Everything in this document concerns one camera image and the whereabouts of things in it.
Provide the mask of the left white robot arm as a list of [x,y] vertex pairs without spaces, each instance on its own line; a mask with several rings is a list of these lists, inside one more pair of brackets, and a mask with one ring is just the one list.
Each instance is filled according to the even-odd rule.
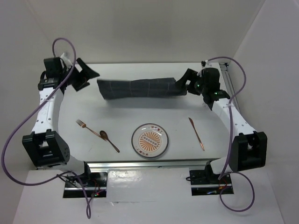
[[38,83],[42,107],[31,133],[23,136],[22,144],[36,168],[75,172],[76,182],[87,186],[92,182],[89,166],[71,156],[68,144],[58,133],[60,107],[67,86],[79,91],[89,86],[89,79],[99,77],[81,58],[76,61],[81,71],[73,68],[66,56],[44,59],[45,71]]

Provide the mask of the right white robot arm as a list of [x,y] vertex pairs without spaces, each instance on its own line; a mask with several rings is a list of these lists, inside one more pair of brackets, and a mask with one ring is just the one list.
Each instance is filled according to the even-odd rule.
[[238,112],[232,97],[220,88],[220,73],[216,68],[196,72],[188,69],[175,83],[176,87],[194,95],[202,95],[204,103],[229,130],[227,156],[207,163],[204,178],[209,183],[229,173],[264,167],[267,136],[256,131]]

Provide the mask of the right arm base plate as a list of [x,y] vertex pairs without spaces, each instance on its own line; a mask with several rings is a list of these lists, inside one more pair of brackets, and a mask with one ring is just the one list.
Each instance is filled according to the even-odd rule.
[[190,170],[186,180],[191,184],[192,196],[211,196],[223,194],[234,194],[230,175],[223,176],[220,180],[219,174],[214,174],[210,166],[204,170]]

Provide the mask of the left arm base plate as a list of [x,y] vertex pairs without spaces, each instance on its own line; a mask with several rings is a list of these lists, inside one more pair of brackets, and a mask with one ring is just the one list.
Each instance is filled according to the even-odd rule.
[[[90,179],[81,179],[88,198],[106,198],[107,196],[107,172],[90,173]],[[63,198],[84,198],[84,192],[77,178],[67,174],[62,176],[64,180]]]

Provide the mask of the dark grey checked cloth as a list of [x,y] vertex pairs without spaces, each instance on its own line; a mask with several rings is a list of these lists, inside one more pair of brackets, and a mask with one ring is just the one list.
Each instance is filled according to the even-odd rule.
[[173,77],[139,79],[133,81],[98,79],[99,91],[105,100],[120,98],[170,98],[185,96],[186,89],[179,89]]

